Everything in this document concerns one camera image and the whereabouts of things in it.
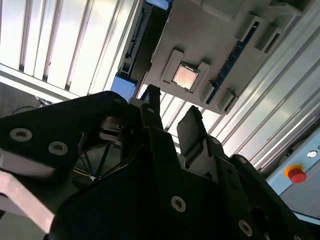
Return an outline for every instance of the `metal wall panel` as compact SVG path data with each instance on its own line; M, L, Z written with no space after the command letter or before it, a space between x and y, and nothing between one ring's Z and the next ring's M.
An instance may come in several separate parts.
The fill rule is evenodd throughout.
M47 82L64 89L74 57L87 0L63 1Z
M128 46L128 37L132 35L143 1L122 0L120 9L114 13L112 23L106 35L105 45L97 64L89 93L94 94L111 89L113 79L120 62L124 58L124 49Z
M0 64L66 89L72 96L109 90L143 2L0 1Z
M0 63L19 69L27 0L2 0Z
M51 31L54 25L54 16L56 12L56 7L58 7L57 5L60 5L59 0L46 0L44 4L41 31L39 36L39 45L36 52L36 61L34 66L34 76L37 79L43 79L44 76L48 50L50 46Z
M70 92L88 94L118 0L95 0L72 74Z
M28 36L26 40L26 52L24 60L24 72L33 76L36 66L36 58L39 46L42 19L45 10L45 0L33 0Z

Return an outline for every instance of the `cable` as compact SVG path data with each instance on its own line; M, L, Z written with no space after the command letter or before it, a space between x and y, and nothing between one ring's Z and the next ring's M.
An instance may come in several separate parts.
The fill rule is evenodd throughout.
M91 166L91 163L90 163L90 159L89 159L89 156L88 156L88 153L84 153L84 156L85 156L85 160L86 160L86 163L88 164L88 166L89 166L89 169L90 169L90 172L91 172L91 174L92 174L92 176L95 176L96 174L95 174L95 171L94 171L94 169L92 168L92 166Z
M79 172L79 171L77 171L77 170L75 170L75 169L72 169L72 171L74 171L74 172L75 172L75 173L77 173L77 174L80 174L80 175L86 176L86 177L91 177L91 175L89 175L89 174L85 174L85 173L82 173L82 172Z
M13 114L15 114L16 112L18 112L19 110L21 110L21 109L36 109L37 107L35 107L35 106L22 106L22 107L19 107L18 109L16 109L15 111L13 111L12 113L11 113L11 115L13 115Z
M89 172L89 170L88 170L88 168L87 168L87 165L86 165L86 163L85 163L85 159L83 158L83 157L79 157L79 159L81 159L82 160L82 163L83 163L83 166L84 166L84 169L85 169L85 171L88 173Z

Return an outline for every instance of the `black wire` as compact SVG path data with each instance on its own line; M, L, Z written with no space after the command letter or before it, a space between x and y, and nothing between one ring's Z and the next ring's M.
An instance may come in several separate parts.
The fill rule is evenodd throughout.
M11 115L15 114L16 112L18 112L19 110L21 109L36 109L37 107L35 106L22 106L22 107L19 107L18 109L14 110Z
M87 168L87 165L86 165L86 163L85 163L84 158L80 156L80 157L79 157L79 159L81 159L81 160L82 160L82 163L83 163L83 166L84 166L84 170L85 170L87 173L89 173L89 171L88 171L88 168Z
M86 160L86 163L88 164L88 166L89 166L89 169L90 169L90 172L91 172L91 175L92 176L95 176L96 174L95 174L95 171L94 171L94 169L92 168L92 166L91 166L91 163L90 163L90 159L89 159L89 156L88 156L88 153L84 153L84 156L85 156L85 160Z

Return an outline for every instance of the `screw hole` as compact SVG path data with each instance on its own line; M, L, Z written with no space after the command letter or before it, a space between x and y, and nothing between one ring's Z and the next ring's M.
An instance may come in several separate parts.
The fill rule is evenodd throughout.
M175 204L179 207L182 208L182 202L179 200L175 200Z
M53 148L59 151L62 151L64 149L60 144L54 145Z
M24 131L18 131L15 135L17 137L24 137L24 138L27 137L27 134Z
M231 188L233 189L233 190L238 190L238 188L237 188L237 186L236 185L234 185L233 183L231 184Z

